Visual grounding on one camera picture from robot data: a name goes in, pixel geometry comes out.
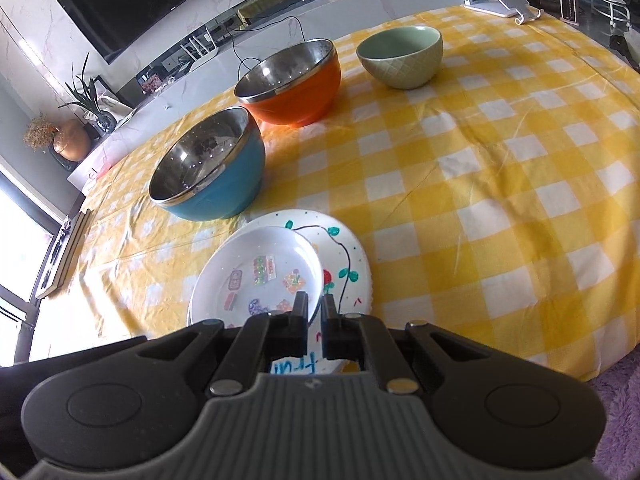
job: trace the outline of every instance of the yellow checkered tablecloth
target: yellow checkered tablecloth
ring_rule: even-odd
[[[442,31],[440,73],[407,92],[373,80],[357,44],[418,23]],[[230,89],[98,183],[78,261],[43,313],[69,323],[90,312],[102,341],[179,329],[220,243],[247,219],[298,207],[358,236],[372,311],[389,326],[427,319],[583,379],[629,352],[640,338],[638,75],[551,17],[518,27],[461,7],[335,44],[334,108],[305,128],[261,125],[264,185],[245,214],[183,221],[146,192],[180,134],[234,104]]]

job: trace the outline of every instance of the white stool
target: white stool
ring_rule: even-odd
[[[600,10],[595,7],[595,3],[598,0],[591,0],[591,12],[594,11],[602,14],[609,18],[609,23],[611,27],[616,26],[616,22],[624,22],[626,23],[626,28],[629,28],[631,22],[631,14],[629,13],[629,9],[626,6],[625,0],[601,0],[601,3],[604,2],[609,6],[609,13],[607,14],[604,10]]]

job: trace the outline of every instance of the metal bowl rim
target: metal bowl rim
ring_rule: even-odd
[[[216,114],[219,114],[220,112],[224,112],[226,110],[235,110],[235,109],[238,109],[238,108],[241,108],[247,114],[248,121],[247,121],[246,127],[244,128],[244,130],[242,131],[242,133],[238,137],[238,142],[236,142],[233,145],[233,147],[231,148],[229,153],[227,153],[226,157],[223,160],[221,160],[220,163],[217,164],[215,168],[213,168],[211,171],[209,171],[209,173],[207,173],[205,176],[203,176],[197,182],[194,182],[193,184],[191,184],[188,188],[183,189],[180,193],[178,193],[176,195],[173,195],[173,196],[170,196],[168,198],[163,198],[163,199],[154,198],[151,195],[151,183],[153,182],[154,178],[156,177],[156,173],[158,172],[158,170],[160,168],[160,165],[162,164],[164,159],[167,157],[167,155],[169,155],[169,153],[171,153],[171,150],[174,149],[174,147],[178,143],[180,143],[180,141],[191,130],[193,130],[196,126],[198,126],[198,124],[203,123],[207,119],[210,119],[211,117],[213,117]],[[206,189],[209,186],[209,184],[211,184],[216,179],[216,177],[218,176],[216,174],[216,171],[220,168],[220,166],[222,166],[223,164],[227,164],[227,163],[232,162],[236,158],[236,156],[238,156],[238,153],[244,147],[244,145],[246,144],[249,136],[251,135],[251,131],[250,130],[252,129],[251,128],[252,125],[255,126],[258,129],[258,132],[260,132],[260,127],[255,122],[255,118],[251,115],[251,112],[249,110],[247,110],[243,106],[229,106],[227,108],[223,108],[222,110],[217,110],[217,111],[209,114],[205,118],[201,119],[196,124],[194,124],[191,128],[189,128],[186,132],[184,132],[180,136],[180,139],[176,140],[171,145],[171,147],[167,150],[167,152],[160,159],[160,162],[158,162],[158,164],[156,165],[156,168],[155,168],[155,170],[153,172],[153,175],[151,176],[151,180],[149,181],[149,188],[148,188],[148,195],[149,195],[149,198],[151,199],[151,201],[154,204],[159,205],[160,207],[171,207],[171,206],[174,206],[174,205],[181,204],[182,202],[186,202],[192,196],[195,196],[199,192],[201,192],[203,189]]]
[[[424,30],[425,28],[430,28],[431,30],[435,30],[438,33],[438,39],[435,41],[435,43],[433,43],[433,44],[431,44],[429,46],[426,46],[424,48],[421,48],[420,50],[416,50],[415,52],[412,52],[410,54],[404,54],[404,56],[367,57],[367,56],[363,56],[360,53],[360,46],[363,43],[365,43],[366,41],[369,41],[371,38],[375,38],[379,34],[383,34],[384,32],[390,32],[392,30],[397,30],[398,28],[420,28],[421,30]],[[365,38],[356,47],[356,56],[358,56],[359,59],[365,59],[367,61],[387,61],[389,59],[404,59],[404,58],[407,58],[409,56],[415,56],[416,54],[419,54],[420,52],[424,52],[425,50],[429,50],[430,48],[433,48],[434,46],[437,46],[438,44],[442,43],[442,41],[443,41],[442,33],[435,27],[430,27],[429,25],[403,25],[402,27],[393,27],[393,28],[386,28],[385,30],[379,30],[375,34],[372,34],[368,38]]]
[[[278,54],[281,54],[282,52],[284,52],[285,50],[289,50],[290,48],[293,48],[295,46],[299,46],[300,44],[304,44],[304,43],[313,43],[315,41],[328,41],[331,44],[331,49],[329,50],[329,52],[326,54],[326,56],[324,56],[320,61],[318,61],[314,67],[309,70],[308,72],[303,73],[303,75],[301,75],[300,77],[297,77],[295,79],[293,79],[292,81],[289,81],[288,83],[284,83],[284,85],[282,86],[278,86],[277,88],[271,88],[269,90],[266,90],[264,92],[261,92],[259,94],[254,94],[248,97],[240,97],[238,95],[238,85],[240,84],[241,81],[243,81],[251,72],[253,72],[254,70],[256,70],[258,67],[263,66],[263,63],[266,63],[268,60],[270,60],[272,57],[277,56]],[[294,86],[299,85],[300,83],[302,83],[303,81],[306,81],[307,79],[309,79],[311,76],[314,76],[315,74],[317,74],[318,72],[320,72],[320,70],[327,64],[329,63],[334,57],[336,57],[338,55],[338,51],[335,49],[335,45],[334,42],[331,40],[327,40],[325,38],[315,38],[313,40],[306,40],[306,41],[301,41],[300,43],[296,43],[293,44],[291,46],[288,46],[287,48],[283,48],[282,50],[277,51],[275,54],[271,54],[268,58],[262,60],[260,63],[258,63],[256,66],[252,67],[251,70],[249,70],[249,72],[247,72],[246,74],[244,74],[242,76],[242,78],[240,79],[240,81],[238,81],[236,83],[236,87],[234,88],[234,95],[238,98],[238,100],[243,103],[243,104],[251,104],[251,103],[257,103],[260,101],[264,101],[266,99],[269,99],[271,97],[274,97],[276,95],[282,94],[283,92],[289,90],[290,88],[293,88]]]

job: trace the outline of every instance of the blue bowl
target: blue bowl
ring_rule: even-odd
[[[162,158],[151,181],[151,200],[194,222],[244,211],[260,191],[264,143],[246,108],[235,106],[200,121]]]

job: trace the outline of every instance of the white plate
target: white plate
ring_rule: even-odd
[[[264,226],[286,227],[302,234],[318,252],[324,275],[323,292],[334,295],[341,314],[371,311],[371,271],[364,248],[342,222],[329,215],[307,209],[276,211],[249,222],[225,243]],[[285,358],[271,365],[271,373],[329,374],[340,369],[344,361],[328,361],[322,357],[320,315],[309,326],[307,355]]]
[[[313,246],[297,232],[261,226],[236,233],[209,259],[191,296],[191,319],[221,319],[242,326],[249,316],[293,307],[309,297],[309,320],[322,294],[322,267]]]

